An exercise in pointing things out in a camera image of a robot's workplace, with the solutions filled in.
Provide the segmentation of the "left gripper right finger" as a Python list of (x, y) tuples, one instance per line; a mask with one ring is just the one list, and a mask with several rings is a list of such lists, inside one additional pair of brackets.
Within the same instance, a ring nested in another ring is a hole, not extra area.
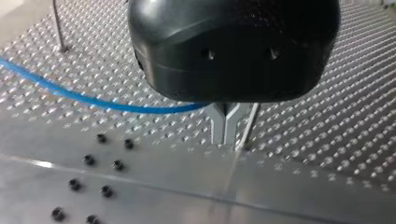
[(249, 110), (250, 103), (232, 103), (226, 105), (224, 143), (234, 145), (239, 120)]

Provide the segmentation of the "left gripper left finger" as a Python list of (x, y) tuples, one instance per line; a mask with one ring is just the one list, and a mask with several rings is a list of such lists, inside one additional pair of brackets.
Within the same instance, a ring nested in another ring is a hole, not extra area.
[(205, 113), (211, 122), (211, 143), (222, 145), (226, 120), (223, 104), (210, 104), (205, 108)]

